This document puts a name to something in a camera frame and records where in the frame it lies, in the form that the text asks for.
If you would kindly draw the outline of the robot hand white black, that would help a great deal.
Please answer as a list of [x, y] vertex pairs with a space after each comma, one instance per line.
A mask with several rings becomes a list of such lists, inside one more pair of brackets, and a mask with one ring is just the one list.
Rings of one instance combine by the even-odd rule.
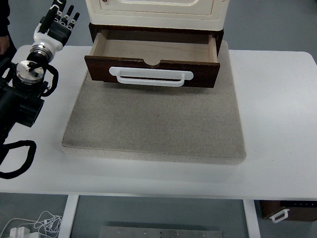
[[33, 35], [35, 46], [50, 48], [53, 53], [60, 51], [66, 45], [80, 13], [77, 12], [73, 18], [70, 18], [74, 9], [71, 5], [63, 15], [65, 6], [65, 0], [53, 1], [47, 14], [42, 17], [35, 29]]

